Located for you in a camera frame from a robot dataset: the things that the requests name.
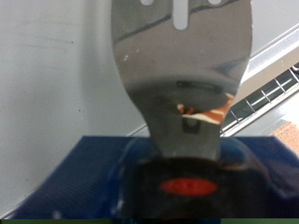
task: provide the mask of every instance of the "blue surface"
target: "blue surface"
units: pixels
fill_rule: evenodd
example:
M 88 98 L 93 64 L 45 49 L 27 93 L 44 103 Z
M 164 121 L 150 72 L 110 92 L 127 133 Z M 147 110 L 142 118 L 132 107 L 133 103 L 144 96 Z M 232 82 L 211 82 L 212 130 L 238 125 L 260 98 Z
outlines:
M 123 174 L 161 156 L 148 138 L 83 137 L 14 218 L 116 217 Z M 276 138 L 223 138 L 220 160 L 253 164 L 272 185 L 273 217 L 299 217 L 299 160 Z

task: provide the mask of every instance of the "metal spatula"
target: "metal spatula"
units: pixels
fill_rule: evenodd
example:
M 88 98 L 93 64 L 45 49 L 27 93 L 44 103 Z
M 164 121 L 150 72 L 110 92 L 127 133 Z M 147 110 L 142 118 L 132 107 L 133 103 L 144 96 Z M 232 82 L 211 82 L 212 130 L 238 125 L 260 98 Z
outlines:
M 166 157 L 219 156 L 220 126 L 247 68 L 250 0 L 113 0 L 115 61 Z

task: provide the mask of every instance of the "red oval label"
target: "red oval label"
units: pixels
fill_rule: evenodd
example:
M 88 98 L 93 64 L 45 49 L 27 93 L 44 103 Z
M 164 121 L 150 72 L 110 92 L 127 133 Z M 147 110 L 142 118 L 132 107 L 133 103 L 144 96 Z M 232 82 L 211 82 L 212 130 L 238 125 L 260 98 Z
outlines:
M 218 186 L 206 179 L 177 178 L 163 182 L 161 189 L 182 196 L 207 196 L 215 193 Z

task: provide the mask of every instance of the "white wall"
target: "white wall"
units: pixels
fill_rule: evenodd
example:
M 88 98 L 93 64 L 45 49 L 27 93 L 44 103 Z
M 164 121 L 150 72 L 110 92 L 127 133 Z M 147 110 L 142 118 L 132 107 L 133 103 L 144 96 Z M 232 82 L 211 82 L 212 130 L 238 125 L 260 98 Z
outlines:
M 295 4 L 254 0 L 253 54 L 299 22 Z M 109 14 L 109 0 L 0 0 L 0 216 L 82 135 L 143 125 L 113 61 Z

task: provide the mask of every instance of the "stainless steel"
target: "stainless steel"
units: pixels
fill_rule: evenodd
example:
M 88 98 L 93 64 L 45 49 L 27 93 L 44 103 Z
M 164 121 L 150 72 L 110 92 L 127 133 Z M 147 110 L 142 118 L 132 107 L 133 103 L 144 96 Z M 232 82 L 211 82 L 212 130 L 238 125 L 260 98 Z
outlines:
M 149 136 L 113 61 L 110 3 L 0 0 L 0 215 L 82 135 Z M 296 0 L 252 0 L 249 74 L 236 100 L 298 62 L 296 8 Z
M 251 51 L 250 1 L 189 4 L 188 27 L 179 31 L 172 22 L 172 1 L 147 7 L 138 0 L 112 1 L 115 61 L 166 157 L 216 160 L 222 120 L 215 124 L 198 115 L 214 113 L 237 91 Z M 195 114 L 182 116 L 178 105 Z

